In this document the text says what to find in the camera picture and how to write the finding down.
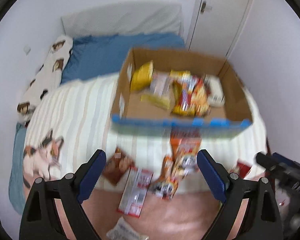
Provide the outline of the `silver white snack packet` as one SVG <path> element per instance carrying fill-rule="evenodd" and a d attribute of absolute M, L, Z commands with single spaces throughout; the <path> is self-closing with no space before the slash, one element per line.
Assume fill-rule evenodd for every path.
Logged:
<path fill-rule="evenodd" d="M 120 217 L 116 225 L 106 233 L 106 237 L 111 240 L 148 240 L 146 235 L 135 231 L 123 217 Z"/>

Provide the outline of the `white wafer packet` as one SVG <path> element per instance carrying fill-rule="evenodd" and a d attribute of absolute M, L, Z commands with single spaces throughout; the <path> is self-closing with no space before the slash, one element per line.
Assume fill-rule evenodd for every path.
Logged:
<path fill-rule="evenodd" d="M 225 96 L 219 77 L 206 75 L 204 82 L 207 88 L 207 101 L 209 105 L 211 107 L 223 107 L 225 104 Z"/>

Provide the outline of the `orange panda snack packet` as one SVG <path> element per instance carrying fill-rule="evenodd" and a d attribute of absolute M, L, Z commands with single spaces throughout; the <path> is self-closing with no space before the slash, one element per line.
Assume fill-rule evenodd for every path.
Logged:
<path fill-rule="evenodd" d="M 197 154 L 202 142 L 198 129 L 171 130 L 170 144 L 172 148 L 174 166 L 172 175 L 184 178 L 188 174 L 198 171 Z"/>

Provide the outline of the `red white spicy strip packet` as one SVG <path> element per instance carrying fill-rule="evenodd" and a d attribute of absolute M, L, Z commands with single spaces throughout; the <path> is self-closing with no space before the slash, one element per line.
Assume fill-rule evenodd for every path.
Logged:
<path fill-rule="evenodd" d="M 140 217 L 152 177 L 153 172 L 149 170 L 137 167 L 130 168 L 118 207 L 120 213 Z"/>

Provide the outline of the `Korean cheese noodle packet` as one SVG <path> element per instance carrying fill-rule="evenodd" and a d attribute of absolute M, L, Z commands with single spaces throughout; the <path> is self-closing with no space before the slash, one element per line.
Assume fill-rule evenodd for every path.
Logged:
<path fill-rule="evenodd" d="M 171 113 L 178 116 L 205 117 L 210 112 L 204 80 L 190 71 L 171 71 L 175 105 Z"/>

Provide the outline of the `clear yellow cracker packet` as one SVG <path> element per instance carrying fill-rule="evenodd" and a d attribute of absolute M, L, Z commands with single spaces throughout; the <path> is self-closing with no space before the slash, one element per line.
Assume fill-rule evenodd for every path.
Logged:
<path fill-rule="evenodd" d="M 150 87 L 142 94 L 140 101 L 168 110 L 171 106 L 170 85 L 171 78 L 168 73 L 155 71 Z"/>

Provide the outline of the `yellow snack bag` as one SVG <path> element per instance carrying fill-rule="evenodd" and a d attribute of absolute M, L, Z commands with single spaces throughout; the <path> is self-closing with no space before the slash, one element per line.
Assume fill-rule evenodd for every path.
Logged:
<path fill-rule="evenodd" d="M 148 87 L 152 81 L 153 71 L 153 61 L 144 63 L 137 69 L 132 76 L 130 91 L 138 92 Z"/>

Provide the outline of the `small red snack packet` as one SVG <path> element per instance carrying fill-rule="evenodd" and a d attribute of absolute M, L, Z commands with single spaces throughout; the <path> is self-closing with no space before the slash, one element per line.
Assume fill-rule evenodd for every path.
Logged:
<path fill-rule="evenodd" d="M 251 170 L 251 165 L 249 165 L 245 161 L 238 159 L 236 165 L 232 167 L 230 172 L 236 173 L 238 174 L 239 178 L 245 179 L 246 176 L 250 173 L 250 170 Z"/>

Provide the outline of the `brown snack packet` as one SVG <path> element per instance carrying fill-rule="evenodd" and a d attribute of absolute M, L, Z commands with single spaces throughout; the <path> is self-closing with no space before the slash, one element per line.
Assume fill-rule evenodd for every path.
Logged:
<path fill-rule="evenodd" d="M 117 147 L 114 154 L 106 162 L 102 175 L 111 185 L 116 186 L 123 175 L 134 166 L 134 160 L 121 148 Z"/>

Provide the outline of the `cardboard milk box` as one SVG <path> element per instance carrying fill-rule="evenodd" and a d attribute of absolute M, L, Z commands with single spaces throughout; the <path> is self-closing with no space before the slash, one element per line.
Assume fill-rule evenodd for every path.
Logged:
<path fill-rule="evenodd" d="M 111 120 L 142 128 L 197 128 L 232 137 L 253 123 L 226 59 L 180 49 L 132 48 L 122 65 Z"/>

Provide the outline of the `bear print long pillow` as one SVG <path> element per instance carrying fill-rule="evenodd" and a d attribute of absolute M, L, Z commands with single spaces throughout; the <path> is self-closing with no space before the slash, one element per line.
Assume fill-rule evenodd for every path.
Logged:
<path fill-rule="evenodd" d="M 59 87 L 62 72 L 69 61 L 72 48 L 73 39 L 66 35 L 59 36 L 51 46 L 43 65 L 18 103 L 17 112 L 20 124 L 26 126 L 43 97 Z"/>

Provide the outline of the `white door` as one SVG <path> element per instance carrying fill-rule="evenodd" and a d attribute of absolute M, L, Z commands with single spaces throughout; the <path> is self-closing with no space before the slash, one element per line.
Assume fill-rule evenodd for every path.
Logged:
<path fill-rule="evenodd" d="M 200 13 L 202 2 L 212 7 Z M 251 0 L 196 0 L 186 46 L 191 51 L 227 57 L 249 11 Z"/>

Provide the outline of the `blue bed sheet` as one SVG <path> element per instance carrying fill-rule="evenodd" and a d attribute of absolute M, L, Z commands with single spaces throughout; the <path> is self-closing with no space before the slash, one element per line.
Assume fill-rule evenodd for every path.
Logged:
<path fill-rule="evenodd" d="M 185 48 L 183 39 L 174 33 L 86 36 L 73 40 L 70 60 L 64 66 L 61 85 L 74 80 L 88 80 L 100 75 L 119 72 L 132 47 Z M 23 121 L 16 124 L 12 169 L 8 195 L 14 210 L 22 214 L 25 196 L 22 191 L 21 158 L 25 141 L 26 127 Z"/>

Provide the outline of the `grey padded headboard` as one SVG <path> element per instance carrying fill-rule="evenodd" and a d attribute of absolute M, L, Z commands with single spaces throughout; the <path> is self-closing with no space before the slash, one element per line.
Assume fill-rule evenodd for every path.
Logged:
<path fill-rule="evenodd" d="M 61 17 L 71 37 L 183 34 L 181 5 L 171 1 L 124 1 L 105 4 Z"/>

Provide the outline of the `wall socket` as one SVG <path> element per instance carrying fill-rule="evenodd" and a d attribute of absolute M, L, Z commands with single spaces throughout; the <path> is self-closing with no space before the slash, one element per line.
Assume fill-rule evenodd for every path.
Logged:
<path fill-rule="evenodd" d="M 31 51 L 31 47 L 28 45 L 25 45 L 23 48 L 23 51 L 26 55 L 29 55 L 30 51 Z"/>

